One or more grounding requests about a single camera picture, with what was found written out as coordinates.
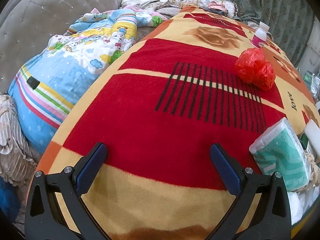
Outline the green white tissue pack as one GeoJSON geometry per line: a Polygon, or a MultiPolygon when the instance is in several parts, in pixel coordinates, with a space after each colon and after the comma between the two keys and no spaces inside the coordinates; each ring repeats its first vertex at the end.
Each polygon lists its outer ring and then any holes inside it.
{"type": "Polygon", "coordinates": [[[297,191],[310,181],[311,167],[287,118],[282,118],[257,138],[249,152],[262,174],[281,173],[287,191],[297,191]]]}

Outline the red plastic bag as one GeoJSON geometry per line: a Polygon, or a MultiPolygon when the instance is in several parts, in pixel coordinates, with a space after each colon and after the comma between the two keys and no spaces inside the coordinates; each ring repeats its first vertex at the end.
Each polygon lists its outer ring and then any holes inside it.
{"type": "Polygon", "coordinates": [[[266,61],[261,48],[244,50],[234,64],[234,72],[244,83],[251,83],[264,91],[270,90],[276,79],[274,68],[266,61]]]}

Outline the colourful cartoon quilt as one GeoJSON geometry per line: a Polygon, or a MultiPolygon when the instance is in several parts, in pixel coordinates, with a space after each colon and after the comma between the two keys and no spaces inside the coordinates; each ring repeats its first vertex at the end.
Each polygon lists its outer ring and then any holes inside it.
{"type": "Polygon", "coordinates": [[[136,6],[93,9],[64,34],[52,36],[46,48],[20,68],[8,91],[31,146],[44,153],[89,87],[137,42],[138,28],[155,28],[164,21],[163,15],[136,6]]]}

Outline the red orange rose blanket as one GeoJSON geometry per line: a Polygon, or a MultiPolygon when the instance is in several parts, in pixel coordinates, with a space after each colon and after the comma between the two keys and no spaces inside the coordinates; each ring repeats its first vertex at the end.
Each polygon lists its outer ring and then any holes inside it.
{"type": "Polygon", "coordinates": [[[287,118],[296,133],[319,123],[315,102],[286,54],[264,46],[268,91],[234,73],[254,31],[188,7],[117,59],[78,101],[40,163],[61,172],[103,142],[108,157],[83,199],[114,239],[204,239],[229,194],[210,161],[216,142],[259,171],[249,146],[287,118]]]}

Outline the white pink yogurt bottle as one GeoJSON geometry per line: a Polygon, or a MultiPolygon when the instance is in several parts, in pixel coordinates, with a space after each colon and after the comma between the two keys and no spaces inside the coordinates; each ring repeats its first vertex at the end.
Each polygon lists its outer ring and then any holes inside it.
{"type": "Polygon", "coordinates": [[[266,43],[268,31],[269,26],[263,22],[260,22],[259,28],[255,31],[255,34],[252,38],[253,46],[257,48],[262,48],[266,43]]]}

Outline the green patterned curtain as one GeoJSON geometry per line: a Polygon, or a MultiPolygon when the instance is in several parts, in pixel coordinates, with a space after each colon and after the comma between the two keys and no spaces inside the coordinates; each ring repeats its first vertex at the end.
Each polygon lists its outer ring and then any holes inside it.
{"type": "Polygon", "coordinates": [[[297,65],[310,38],[315,14],[307,0],[228,0],[243,22],[264,22],[274,42],[297,65]]]}

